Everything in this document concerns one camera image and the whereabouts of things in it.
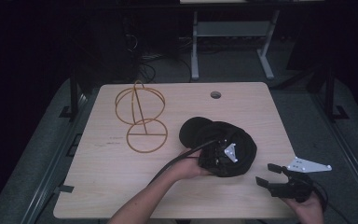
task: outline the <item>tabletop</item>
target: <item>tabletop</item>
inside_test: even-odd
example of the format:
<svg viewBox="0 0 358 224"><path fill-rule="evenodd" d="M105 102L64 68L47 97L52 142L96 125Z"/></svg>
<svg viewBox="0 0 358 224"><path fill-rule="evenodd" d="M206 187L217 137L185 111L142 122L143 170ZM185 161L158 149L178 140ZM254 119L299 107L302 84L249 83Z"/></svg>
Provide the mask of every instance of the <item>tabletop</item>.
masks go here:
<svg viewBox="0 0 358 224"><path fill-rule="evenodd" d="M109 218L126 201L143 189L154 175L183 149L179 140L182 125L190 118L205 117L243 128L256 145L257 155L245 175L221 178L199 176L176 183L162 199L153 218L279 218L293 212L266 189L257 186L259 176L272 183L287 178L268 171L267 164L287 165L295 153L283 127L266 84L250 83L181 83L146 84L163 95L137 91L144 119L157 118L168 131L165 144L151 153L132 150L126 140L131 119L131 94L117 105L121 91L132 85L102 86L89 116L65 186L54 209L59 218ZM221 97L214 99L212 92ZM136 118L139 108L134 107ZM154 126L147 125L149 132ZM155 122L156 132L164 130ZM138 136L132 139L141 150L154 148L164 136Z"/></svg>

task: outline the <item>black object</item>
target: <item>black object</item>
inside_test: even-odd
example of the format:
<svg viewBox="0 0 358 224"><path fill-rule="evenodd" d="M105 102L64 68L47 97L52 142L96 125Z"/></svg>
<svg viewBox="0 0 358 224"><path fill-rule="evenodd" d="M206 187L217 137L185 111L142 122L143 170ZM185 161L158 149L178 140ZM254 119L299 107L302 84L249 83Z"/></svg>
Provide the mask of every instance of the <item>black object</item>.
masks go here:
<svg viewBox="0 0 358 224"><path fill-rule="evenodd" d="M270 184L267 180L256 177L255 181L258 186L268 189L272 197L295 199L298 203L305 202L310 194L314 191L321 202L322 209L325 211L327 206L326 198L313 185L312 179L306 174L289 171L285 166L279 166L272 163L268 164L268 169L275 173L287 175L288 182L285 184Z"/></svg>
<svg viewBox="0 0 358 224"><path fill-rule="evenodd" d="M71 87L71 106L65 106L62 109L59 118L69 118L69 121L72 122L76 118L78 112L77 83L74 73L70 76L69 83Z"/></svg>
<svg viewBox="0 0 358 224"><path fill-rule="evenodd" d="M199 166L219 177L245 174L257 152L254 140L243 129L201 117L186 121L179 132L179 139L185 147L191 148L212 142L202 148ZM235 162L225 153L225 149L232 143L235 144Z"/></svg>

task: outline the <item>table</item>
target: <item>table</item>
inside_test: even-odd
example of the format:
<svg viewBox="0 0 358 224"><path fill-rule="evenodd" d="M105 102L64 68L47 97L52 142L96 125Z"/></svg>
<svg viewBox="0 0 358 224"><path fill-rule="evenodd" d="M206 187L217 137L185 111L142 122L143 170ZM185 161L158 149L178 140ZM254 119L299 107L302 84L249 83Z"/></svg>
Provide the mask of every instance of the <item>table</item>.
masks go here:
<svg viewBox="0 0 358 224"><path fill-rule="evenodd" d="M315 0L298 0L297 2L315 2ZM247 3L245 0L181 0L181 4L230 4ZM191 78L200 78L197 54L198 36L264 36L262 48L257 50L257 56L267 79L273 79L274 74L267 59L267 51L275 30L280 10L275 10L269 21L198 21L197 11L194 12L193 46L191 52Z"/></svg>
<svg viewBox="0 0 358 224"><path fill-rule="evenodd" d="M162 199L152 218L279 218L292 211L255 183L260 176L272 183L287 178L268 171L267 164L287 165L295 153L264 83L147 84L166 101L158 117L168 129L165 145L152 153L138 153L126 142L128 124L115 114L115 99L132 85L102 86L65 179L71 193L61 192L54 209L58 218L109 218L121 205L143 189L168 161L184 147L178 134L183 123L200 116L243 128L258 151L245 175L219 178L199 176L176 183ZM218 91L219 99L211 97ZM160 110L150 94L141 94L145 117ZM122 106L119 114L130 114ZM145 140L152 147L154 141Z"/></svg>

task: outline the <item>white plastic piece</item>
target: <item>white plastic piece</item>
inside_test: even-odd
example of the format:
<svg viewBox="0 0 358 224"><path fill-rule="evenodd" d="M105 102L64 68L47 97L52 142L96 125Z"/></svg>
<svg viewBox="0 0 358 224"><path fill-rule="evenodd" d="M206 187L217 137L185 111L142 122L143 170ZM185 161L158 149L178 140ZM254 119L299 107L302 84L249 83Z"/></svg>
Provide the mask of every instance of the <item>white plastic piece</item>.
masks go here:
<svg viewBox="0 0 358 224"><path fill-rule="evenodd" d="M323 165L313 161L306 161L296 157L290 164L287 166L287 169L290 171L300 172L300 173L312 173L312 172L323 172L331 171L333 168L330 165Z"/></svg>
<svg viewBox="0 0 358 224"><path fill-rule="evenodd" d="M193 50L191 52L191 79L199 80L199 58L197 56L198 19L197 11L194 12L193 21Z"/></svg>
<svg viewBox="0 0 358 224"><path fill-rule="evenodd" d="M269 66L269 60L267 60L267 50L269 49L269 43L271 42L272 35L274 34L275 24L277 23L280 10L275 10L272 19L269 23L269 27L266 35L266 42L262 49L257 50L258 58L260 59L261 65L263 66L264 73L267 79L271 80L274 78L271 67Z"/></svg>
<svg viewBox="0 0 358 224"><path fill-rule="evenodd" d="M237 162L237 158L235 157L235 143L231 143L226 149L225 154L233 161Z"/></svg>

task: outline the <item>hole in table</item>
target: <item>hole in table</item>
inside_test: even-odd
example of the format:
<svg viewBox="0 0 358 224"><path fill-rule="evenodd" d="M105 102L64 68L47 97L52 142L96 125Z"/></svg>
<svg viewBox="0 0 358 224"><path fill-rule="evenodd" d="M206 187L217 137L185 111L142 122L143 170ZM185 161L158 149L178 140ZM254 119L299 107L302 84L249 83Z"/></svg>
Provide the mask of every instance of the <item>hole in table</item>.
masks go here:
<svg viewBox="0 0 358 224"><path fill-rule="evenodd" d="M214 99L219 99L220 97L222 97L222 93L220 93L219 91L213 91L211 92L211 97Z"/></svg>

